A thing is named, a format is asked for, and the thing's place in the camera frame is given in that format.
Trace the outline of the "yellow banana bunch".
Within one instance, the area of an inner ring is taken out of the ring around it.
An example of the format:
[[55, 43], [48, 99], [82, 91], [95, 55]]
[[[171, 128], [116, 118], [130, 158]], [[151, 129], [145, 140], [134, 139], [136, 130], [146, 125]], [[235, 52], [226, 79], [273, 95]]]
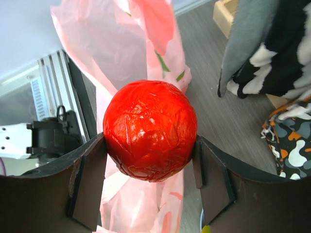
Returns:
[[206, 225], [202, 228], [201, 233], [211, 233], [211, 229], [209, 225]]

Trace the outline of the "zebra pattern cloth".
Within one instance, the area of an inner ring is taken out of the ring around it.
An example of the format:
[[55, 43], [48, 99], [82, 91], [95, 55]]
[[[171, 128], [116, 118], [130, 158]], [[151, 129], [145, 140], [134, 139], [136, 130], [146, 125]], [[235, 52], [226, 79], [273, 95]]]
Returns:
[[225, 48], [218, 96], [294, 99], [311, 87], [311, 3], [241, 0]]

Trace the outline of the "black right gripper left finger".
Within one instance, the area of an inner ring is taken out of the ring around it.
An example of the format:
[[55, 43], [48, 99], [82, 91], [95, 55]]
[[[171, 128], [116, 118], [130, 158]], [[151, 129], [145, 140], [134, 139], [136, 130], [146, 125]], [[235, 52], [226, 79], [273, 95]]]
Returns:
[[44, 166], [20, 176], [1, 176], [1, 232], [96, 231], [106, 161], [104, 135], [100, 133]]

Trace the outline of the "wooden clothes rack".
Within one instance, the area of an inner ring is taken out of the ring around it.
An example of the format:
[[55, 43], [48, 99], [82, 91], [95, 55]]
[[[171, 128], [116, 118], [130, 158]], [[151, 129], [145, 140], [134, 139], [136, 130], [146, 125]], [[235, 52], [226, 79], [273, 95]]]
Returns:
[[[218, 0], [214, 4], [213, 20], [228, 39], [238, 8], [238, 0]], [[266, 95], [275, 108], [287, 104], [290, 100], [273, 95]]]

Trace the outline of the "aluminium frame rail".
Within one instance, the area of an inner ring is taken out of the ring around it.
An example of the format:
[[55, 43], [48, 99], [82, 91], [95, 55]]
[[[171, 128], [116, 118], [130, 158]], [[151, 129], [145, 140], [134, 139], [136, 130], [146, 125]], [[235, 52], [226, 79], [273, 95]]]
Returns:
[[96, 135], [95, 87], [63, 50], [0, 79], [1, 125], [54, 117], [59, 105], [76, 113], [83, 142]]

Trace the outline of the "pink peach plastic bag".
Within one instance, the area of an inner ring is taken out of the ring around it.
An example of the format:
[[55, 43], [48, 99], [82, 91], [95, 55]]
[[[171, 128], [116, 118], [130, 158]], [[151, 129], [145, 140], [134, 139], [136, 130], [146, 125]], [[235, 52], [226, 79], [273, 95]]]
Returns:
[[[118, 90], [162, 80], [185, 92], [191, 81], [169, 0], [64, 0], [51, 15], [65, 52], [96, 87], [97, 131]], [[183, 172], [159, 183], [122, 174], [108, 157], [99, 233], [177, 233]]]

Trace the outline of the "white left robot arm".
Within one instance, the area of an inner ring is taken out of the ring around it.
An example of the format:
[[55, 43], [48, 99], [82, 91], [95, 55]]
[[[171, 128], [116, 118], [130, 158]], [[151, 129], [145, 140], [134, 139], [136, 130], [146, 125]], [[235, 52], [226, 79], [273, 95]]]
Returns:
[[78, 119], [72, 110], [57, 107], [55, 117], [0, 127], [0, 157], [38, 159], [44, 165], [83, 144]]

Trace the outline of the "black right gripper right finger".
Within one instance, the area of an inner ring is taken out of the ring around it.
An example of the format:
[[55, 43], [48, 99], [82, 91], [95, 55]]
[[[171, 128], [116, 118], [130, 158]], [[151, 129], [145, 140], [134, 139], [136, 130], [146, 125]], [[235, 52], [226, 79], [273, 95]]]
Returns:
[[308, 233], [311, 179], [257, 169], [198, 136], [193, 170], [213, 233]]

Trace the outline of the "light blue plate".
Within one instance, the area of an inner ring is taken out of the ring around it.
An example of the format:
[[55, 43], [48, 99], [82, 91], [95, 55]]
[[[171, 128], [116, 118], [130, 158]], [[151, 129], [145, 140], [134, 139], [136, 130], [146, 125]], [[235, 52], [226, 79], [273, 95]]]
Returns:
[[200, 232], [202, 232], [202, 229], [205, 226], [204, 219], [205, 219], [204, 209], [202, 209], [201, 214], [200, 214], [200, 221], [199, 221]]

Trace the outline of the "orange camouflage cloth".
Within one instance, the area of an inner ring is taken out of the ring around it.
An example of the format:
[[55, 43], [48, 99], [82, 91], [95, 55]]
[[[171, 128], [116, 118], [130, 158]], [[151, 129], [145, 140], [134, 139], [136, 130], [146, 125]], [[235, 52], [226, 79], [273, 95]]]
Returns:
[[277, 175], [300, 180], [311, 175], [311, 97], [299, 97], [273, 111], [260, 137], [272, 151]]

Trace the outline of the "red apple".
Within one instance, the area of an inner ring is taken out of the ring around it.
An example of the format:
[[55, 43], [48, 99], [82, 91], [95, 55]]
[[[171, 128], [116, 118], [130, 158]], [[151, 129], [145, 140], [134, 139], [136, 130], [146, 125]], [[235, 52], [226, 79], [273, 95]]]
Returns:
[[192, 158], [195, 109], [173, 84], [141, 80], [112, 98], [103, 119], [107, 152], [123, 174], [161, 182]]

